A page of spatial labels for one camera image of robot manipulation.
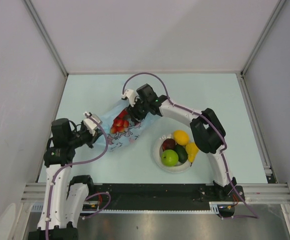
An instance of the green apple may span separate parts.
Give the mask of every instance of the green apple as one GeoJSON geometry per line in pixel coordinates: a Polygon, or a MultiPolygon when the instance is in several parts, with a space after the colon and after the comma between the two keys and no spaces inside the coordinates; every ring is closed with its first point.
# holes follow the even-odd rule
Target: green apple
{"type": "Polygon", "coordinates": [[[161,155],[161,162],[163,165],[173,167],[178,162],[178,154],[171,149],[165,150],[161,155]]]}

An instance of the avocado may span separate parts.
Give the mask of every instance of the avocado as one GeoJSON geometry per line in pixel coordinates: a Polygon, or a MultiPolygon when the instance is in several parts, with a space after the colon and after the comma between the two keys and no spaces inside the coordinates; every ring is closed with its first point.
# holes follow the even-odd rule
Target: avocado
{"type": "Polygon", "coordinates": [[[178,161],[180,163],[185,163],[188,159],[188,154],[185,150],[185,148],[179,144],[176,144],[174,151],[178,154],[178,161]]]}

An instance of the white wall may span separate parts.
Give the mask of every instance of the white wall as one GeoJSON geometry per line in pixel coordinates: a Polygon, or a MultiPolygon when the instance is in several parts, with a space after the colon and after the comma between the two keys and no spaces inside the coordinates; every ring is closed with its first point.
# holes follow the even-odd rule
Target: white wall
{"type": "Polygon", "coordinates": [[[278,0],[32,0],[69,73],[240,71],[278,0]]]}
{"type": "Polygon", "coordinates": [[[0,215],[34,181],[64,77],[20,0],[0,0],[0,215]]]}
{"type": "Polygon", "coordinates": [[[246,79],[274,171],[290,186],[290,1],[246,79]]]}

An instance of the strawberry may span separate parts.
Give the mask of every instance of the strawberry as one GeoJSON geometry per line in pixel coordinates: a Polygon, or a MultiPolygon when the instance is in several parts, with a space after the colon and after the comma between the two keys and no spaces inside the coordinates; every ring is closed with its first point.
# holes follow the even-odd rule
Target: strawberry
{"type": "Polygon", "coordinates": [[[110,133],[111,134],[115,134],[117,133],[117,128],[115,126],[113,126],[111,129],[110,129],[110,133]]]}
{"type": "Polygon", "coordinates": [[[127,115],[128,112],[126,109],[124,109],[123,111],[121,111],[121,113],[118,115],[118,118],[122,119],[125,115],[127,115]]]}
{"type": "Polygon", "coordinates": [[[125,120],[124,122],[124,128],[127,128],[129,126],[129,121],[125,120]]]}
{"type": "Polygon", "coordinates": [[[115,118],[115,119],[114,119],[114,124],[113,124],[114,126],[116,126],[117,121],[118,121],[118,118],[115,118]]]}
{"type": "Polygon", "coordinates": [[[124,121],[123,119],[118,119],[117,122],[116,122],[116,126],[117,126],[117,127],[121,127],[121,126],[124,125],[124,122],[125,122],[125,121],[124,121]]]}
{"type": "Polygon", "coordinates": [[[124,128],[124,126],[119,126],[119,127],[117,128],[117,131],[118,131],[119,133],[123,133],[123,132],[125,132],[125,128],[124,128]]]}

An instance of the light blue table surface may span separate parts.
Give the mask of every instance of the light blue table surface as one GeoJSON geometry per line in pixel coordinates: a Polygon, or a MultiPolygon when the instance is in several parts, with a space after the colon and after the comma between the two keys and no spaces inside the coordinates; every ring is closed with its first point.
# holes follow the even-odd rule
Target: light blue table surface
{"type": "MultiPolygon", "coordinates": [[[[68,118],[76,124],[85,111],[101,116],[121,98],[124,82],[131,75],[69,75],[56,118],[68,118]]],[[[235,74],[159,74],[171,98],[190,108],[215,111],[227,135],[226,156],[239,183],[267,183],[262,161],[235,74]]],[[[157,95],[165,94],[153,77],[141,75],[127,85],[136,90],[150,84],[157,95]]],[[[213,181],[207,156],[199,152],[186,172],[169,173],[160,169],[152,157],[152,147],[162,135],[190,129],[172,119],[157,120],[140,138],[125,148],[108,152],[95,162],[74,166],[71,177],[91,175],[95,183],[201,184],[213,181]]],[[[85,161],[102,152],[83,146],[76,150],[74,162],[85,161]]],[[[39,182],[46,182],[45,166],[39,182]]]]}

